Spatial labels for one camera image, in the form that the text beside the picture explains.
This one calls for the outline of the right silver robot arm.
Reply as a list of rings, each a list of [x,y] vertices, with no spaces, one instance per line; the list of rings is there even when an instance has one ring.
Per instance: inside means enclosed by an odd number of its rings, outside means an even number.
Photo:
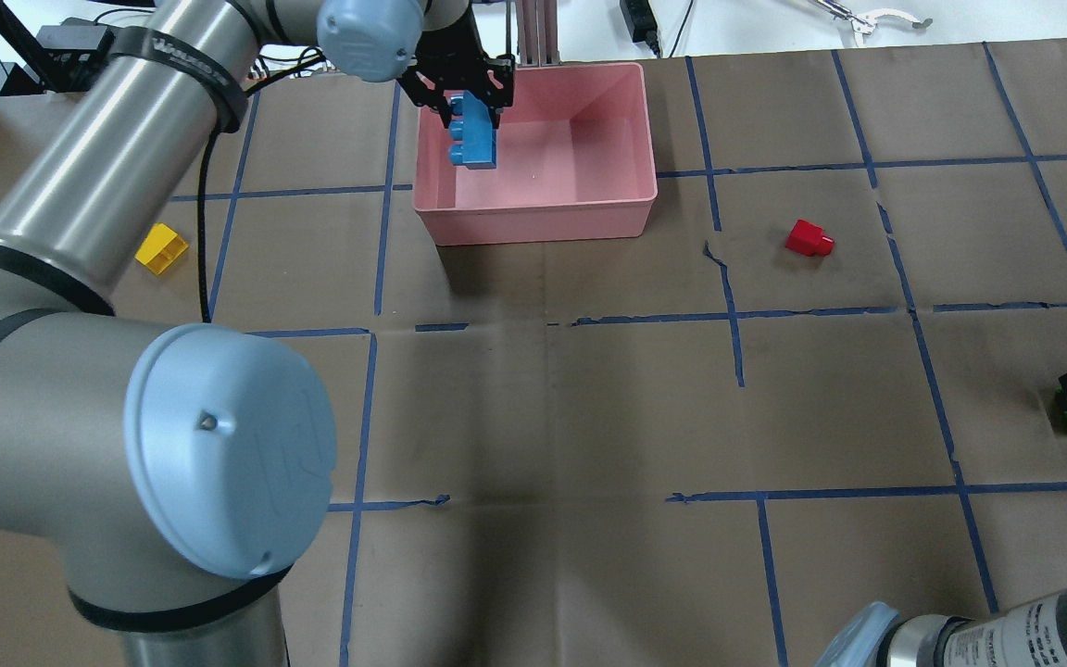
[[[1067,298],[919,318],[982,613],[865,605],[819,666],[1067,666]]]

